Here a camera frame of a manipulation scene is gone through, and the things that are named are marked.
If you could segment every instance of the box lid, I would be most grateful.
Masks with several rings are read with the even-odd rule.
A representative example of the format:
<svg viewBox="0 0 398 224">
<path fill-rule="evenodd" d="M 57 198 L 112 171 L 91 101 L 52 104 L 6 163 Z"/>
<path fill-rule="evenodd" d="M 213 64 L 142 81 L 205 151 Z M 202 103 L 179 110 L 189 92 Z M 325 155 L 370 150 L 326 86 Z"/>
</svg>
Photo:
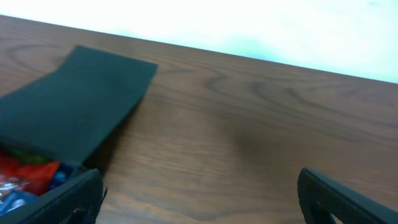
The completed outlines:
<svg viewBox="0 0 398 224">
<path fill-rule="evenodd" d="M 58 70 L 0 98 L 0 141 L 82 163 L 144 96 L 156 68 L 78 46 Z"/>
</svg>

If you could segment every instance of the wood grain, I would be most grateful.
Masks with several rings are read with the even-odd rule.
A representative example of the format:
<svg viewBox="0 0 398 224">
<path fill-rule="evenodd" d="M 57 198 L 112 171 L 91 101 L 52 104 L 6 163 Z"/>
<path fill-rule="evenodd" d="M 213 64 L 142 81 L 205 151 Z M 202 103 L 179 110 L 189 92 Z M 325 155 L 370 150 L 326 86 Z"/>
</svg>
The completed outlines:
<svg viewBox="0 0 398 224">
<path fill-rule="evenodd" d="M 398 209 L 397 85 L 1 16 L 0 95 L 75 45 L 159 64 L 98 223 L 303 223 L 303 167 Z"/>
</svg>

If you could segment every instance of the light blue background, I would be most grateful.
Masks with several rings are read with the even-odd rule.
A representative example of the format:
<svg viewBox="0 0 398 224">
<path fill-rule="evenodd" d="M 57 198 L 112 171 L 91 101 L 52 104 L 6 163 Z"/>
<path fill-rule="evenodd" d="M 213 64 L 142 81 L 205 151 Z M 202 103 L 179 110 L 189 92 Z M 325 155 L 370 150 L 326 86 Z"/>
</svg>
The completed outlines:
<svg viewBox="0 0 398 224">
<path fill-rule="evenodd" d="M 0 14 L 398 83 L 395 0 L 13 0 Z"/>
</svg>

